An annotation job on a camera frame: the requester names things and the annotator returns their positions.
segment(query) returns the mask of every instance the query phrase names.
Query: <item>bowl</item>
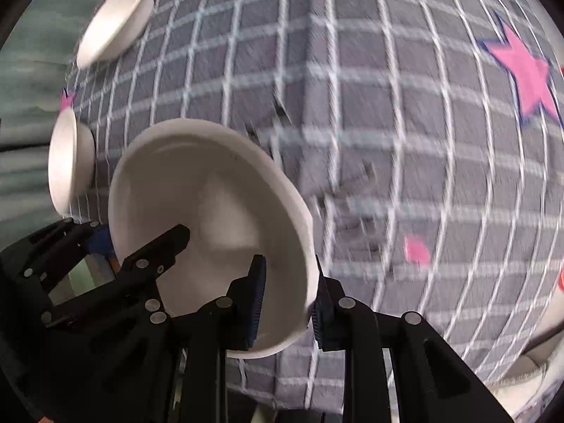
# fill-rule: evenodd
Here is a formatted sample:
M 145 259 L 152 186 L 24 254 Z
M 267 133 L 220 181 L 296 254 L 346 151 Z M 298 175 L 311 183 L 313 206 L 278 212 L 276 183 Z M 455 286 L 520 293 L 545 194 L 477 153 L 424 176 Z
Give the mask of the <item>bowl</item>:
M 49 144 L 49 192 L 60 215 L 69 211 L 70 200 L 84 194 L 94 173 L 94 138 L 90 129 L 77 122 L 72 108 L 57 117 Z
M 269 356 L 305 331 L 319 278 L 311 214 L 272 159 L 235 131 L 195 119 L 143 131 L 116 167 L 108 217 L 120 262 L 179 223 L 190 229 L 188 246 L 157 279 L 173 317 L 225 295 L 254 254 L 265 256 L 257 340 L 228 356 Z
M 117 58 L 143 32 L 153 7 L 154 0 L 106 0 L 78 46 L 78 68 Z

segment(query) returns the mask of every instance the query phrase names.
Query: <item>small white bowl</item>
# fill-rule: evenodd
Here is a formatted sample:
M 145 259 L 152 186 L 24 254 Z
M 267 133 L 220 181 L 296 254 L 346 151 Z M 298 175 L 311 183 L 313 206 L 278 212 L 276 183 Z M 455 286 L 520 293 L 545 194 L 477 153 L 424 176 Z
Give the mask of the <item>small white bowl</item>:
M 273 160 L 237 132 L 196 119 L 146 129 L 116 167 L 108 217 L 120 262 L 179 223 L 190 229 L 188 246 L 157 279 L 170 316 L 225 295 L 254 254 L 265 256 L 257 340 L 228 356 L 270 356 L 306 330 L 319 279 L 311 214 Z
M 68 213 L 72 198 L 88 190 L 94 157 L 92 132 L 76 121 L 72 108 L 66 108 L 53 128 L 47 167 L 51 200 L 60 215 Z
M 78 68 L 115 59 L 128 49 L 145 29 L 153 7 L 153 0 L 106 0 L 82 37 L 76 56 Z

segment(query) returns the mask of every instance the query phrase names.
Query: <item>tablecloth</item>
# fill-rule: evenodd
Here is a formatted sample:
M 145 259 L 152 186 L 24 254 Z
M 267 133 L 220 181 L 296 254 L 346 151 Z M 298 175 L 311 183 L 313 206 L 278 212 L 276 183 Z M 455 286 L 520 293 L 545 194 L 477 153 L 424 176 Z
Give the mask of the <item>tablecloth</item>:
M 511 25 L 554 53 L 526 0 L 155 0 L 140 39 L 79 72 L 74 110 L 97 161 L 80 220 L 107 221 L 123 151 L 162 120 L 256 130 L 312 205 L 316 252 L 345 292 L 391 315 L 417 310 L 484 382 L 532 335 L 562 264 L 558 123 L 520 123 L 515 84 L 480 41 Z M 559 106 L 564 81 L 551 71 Z M 274 120 L 273 96 L 292 125 Z M 335 195 L 373 166 L 368 192 Z M 430 266 L 406 262 L 416 237 Z M 397 410 L 389 355 L 388 383 Z M 229 387 L 277 407 L 342 408 L 344 359 L 311 329 L 278 355 L 230 360 Z

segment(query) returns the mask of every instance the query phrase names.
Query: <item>silver screw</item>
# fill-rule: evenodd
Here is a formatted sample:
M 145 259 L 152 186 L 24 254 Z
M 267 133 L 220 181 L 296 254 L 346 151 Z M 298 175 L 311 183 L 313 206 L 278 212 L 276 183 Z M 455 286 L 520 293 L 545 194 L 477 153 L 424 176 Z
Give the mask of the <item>silver screw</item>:
M 356 302 L 350 297 L 342 297 L 339 299 L 339 307 L 341 308 L 353 308 L 355 305 Z
M 51 312 L 43 312 L 41 314 L 41 322 L 43 324 L 49 324 L 51 322 Z
M 161 308 L 161 303 L 157 299 L 149 299 L 145 302 L 145 309 L 148 312 L 156 312 L 159 308 Z
M 417 312 L 407 312 L 405 314 L 405 320 L 415 326 L 421 322 L 421 315 Z
M 155 312 L 151 315 L 151 323 L 153 324 L 161 324 L 166 321 L 166 313 L 165 312 Z
M 223 296 L 215 301 L 215 305 L 219 308 L 229 308 L 233 305 L 233 300 L 230 297 Z

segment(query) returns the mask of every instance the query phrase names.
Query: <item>checkered fabric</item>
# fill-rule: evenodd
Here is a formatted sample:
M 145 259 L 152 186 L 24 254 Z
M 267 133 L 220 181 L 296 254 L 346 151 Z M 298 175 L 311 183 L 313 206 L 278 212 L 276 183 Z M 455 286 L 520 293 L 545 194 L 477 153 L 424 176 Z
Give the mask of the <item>checkered fabric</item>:
M 477 43 L 500 39 L 497 13 L 555 65 L 527 1 L 155 2 L 117 61 L 69 66 L 97 150 L 94 187 L 72 215 L 107 221 L 116 164 L 148 126 L 252 125 L 308 204 L 316 199 L 326 274 L 381 312 L 423 313 L 483 381 L 500 379 L 564 254 L 562 132 L 542 113 L 518 124 L 509 74 Z M 562 107 L 564 81 L 552 73 Z M 270 123 L 273 93 L 292 127 Z M 335 196 L 366 164 L 377 186 Z M 405 262 L 408 234 L 427 244 L 428 269 Z M 227 375 L 230 388 L 278 407 L 342 408 L 343 355 L 320 352 L 311 329 L 276 356 L 230 360 Z

